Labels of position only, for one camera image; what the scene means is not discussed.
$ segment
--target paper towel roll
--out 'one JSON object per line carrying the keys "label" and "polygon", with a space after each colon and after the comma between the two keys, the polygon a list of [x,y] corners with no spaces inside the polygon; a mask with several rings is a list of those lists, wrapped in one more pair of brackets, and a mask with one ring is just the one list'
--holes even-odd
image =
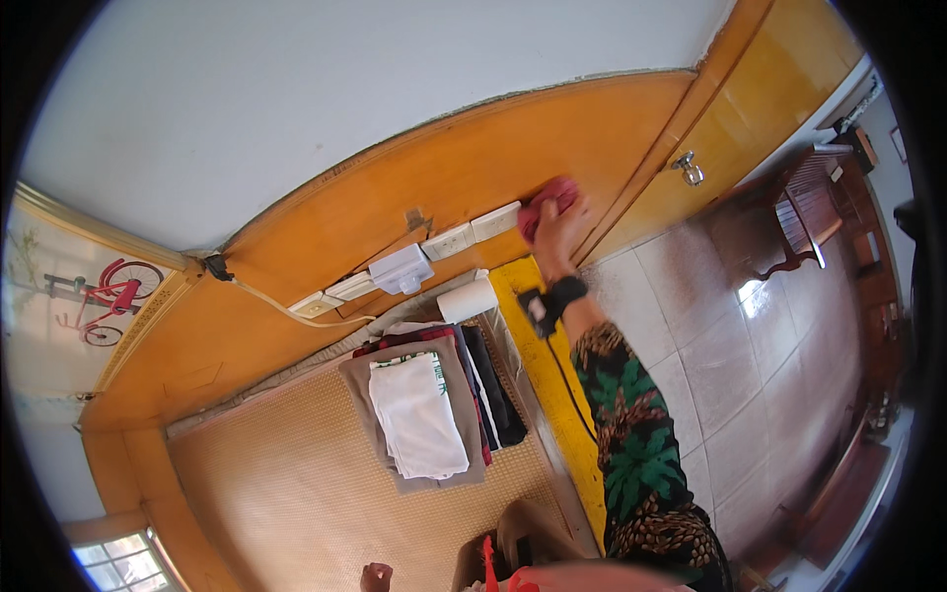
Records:
{"label": "paper towel roll", "polygon": [[496,292],[487,278],[477,279],[438,296],[438,308],[445,323],[459,323],[496,307]]}

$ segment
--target plaid fabric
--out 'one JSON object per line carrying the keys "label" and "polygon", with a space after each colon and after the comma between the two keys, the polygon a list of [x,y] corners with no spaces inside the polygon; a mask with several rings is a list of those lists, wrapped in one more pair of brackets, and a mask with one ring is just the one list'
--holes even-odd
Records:
{"label": "plaid fabric", "polygon": [[480,447],[483,449],[483,462],[489,467],[491,463],[493,463],[493,457],[490,454],[490,444],[487,442],[487,430],[484,428],[483,416],[480,413],[480,404],[474,394],[476,392],[476,384],[474,383],[474,373],[471,370],[472,361],[467,357],[464,333],[460,330],[459,325],[437,325],[436,327],[418,329],[417,331],[403,333],[401,335],[384,335],[380,340],[374,343],[364,344],[361,348],[352,353],[352,357],[357,358],[385,348],[400,346],[405,343],[415,343],[417,341],[430,341],[439,337],[446,337],[447,335],[454,336],[457,358],[460,359],[460,365],[464,367],[464,373],[467,375],[467,386],[471,390],[473,407],[476,409],[477,422],[480,424]]}

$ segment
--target window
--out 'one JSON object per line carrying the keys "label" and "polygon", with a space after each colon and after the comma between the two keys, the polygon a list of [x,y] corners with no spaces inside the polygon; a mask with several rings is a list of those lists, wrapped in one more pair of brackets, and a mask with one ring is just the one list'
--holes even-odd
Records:
{"label": "window", "polygon": [[73,547],[76,559],[101,592],[177,592],[170,570],[154,547],[147,529],[113,541]]}

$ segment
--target wooden bench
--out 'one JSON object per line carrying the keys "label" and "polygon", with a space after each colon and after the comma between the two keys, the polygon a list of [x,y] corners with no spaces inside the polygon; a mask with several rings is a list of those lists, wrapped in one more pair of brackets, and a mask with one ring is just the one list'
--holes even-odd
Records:
{"label": "wooden bench", "polygon": [[845,453],[805,513],[780,506],[792,521],[796,550],[819,569],[838,554],[865,510],[891,449],[865,440],[863,415]]}
{"label": "wooden bench", "polygon": [[758,274],[759,279],[769,279],[777,271],[792,271],[806,259],[825,268],[819,245],[842,227],[842,219],[832,204],[831,175],[851,152],[851,146],[844,144],[809,146],[753,201],[754,207],[772,209],[773,223],[786,254],[786,261]]}

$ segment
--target window frame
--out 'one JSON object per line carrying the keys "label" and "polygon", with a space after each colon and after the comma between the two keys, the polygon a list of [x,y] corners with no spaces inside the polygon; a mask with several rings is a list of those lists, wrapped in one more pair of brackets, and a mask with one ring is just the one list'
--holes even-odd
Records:
{"label": "window frame", "polygon": [[[107,543],[114,543],[116,541],[120,541],[124,538],[128,538],[136,534],[141,536],[141,538],[145,541],[145,548],[140,549],[138,551],[133,551],[131,553],[128,553],[126,555],[121,555],[118,557],[112,557],[109,554],[108,550],[105,548],[105,545]],[[159,574],[163,575],[165,577],[165,581],[168,583],[168,585],[165,588],[162,588],[162,592],[164,592],[165,590],[167,590],[168,592],[185,592],[185,588],[181,585],[180,581],[178,580],[177,570],[174,569],[172,565],[169,565],[167,561],[165,561],[165,554],[162,552],[162,549],[159,548],[159,546],[152,539],[152,537],[156,537],[156,536],[157,536],[157,532],[155,532],[155,530],[152,527],[146,527],[141,530],[133,530],[131,532],[127,532],[120,536],[97,539],[97,540],[88,541],[81,544],[71,544],[70,550],[72,551],[73,559],[76,561],[77,564],[79,564],[79,567],[83,571],[85,571],[86,576],[89,578],[90,581],[92,581],[92,584],[98,590],[101,590],[101,588],[98,587],[98,584],[92,578],[91,574],[89,574],[88,572],[88,569],[90,567],[95,567],[97,565],[111,565],[112,568],[116,571],[116,573],[118,573],[119,577],[121,577],[121,571],[118,569],[116,562],[121,561],[122,559],[133,557],[140,553],[144,553],[146,551],[148,551],[151,554],[152,559],[154,560],[155,564],[158,566],[158,571],[156,573],[151,574],[150,576],[148,576],[147,578],[143,580],[138,580],[137,582],[131,582],[131,583],[123,583],[118,587],[111,588],[109,590],[102,590],[101,592],[132,592],[133,585],[137,583],[147,582],[149,579]],[[75,549],[95,547],[95,546],[99,546],[102,549],[102,552],[105,553],[105,556],[107,559],[103,561],[97,561],[89,565],[83,565],[82,561],[80,561],[79,557],[76,555]]]}

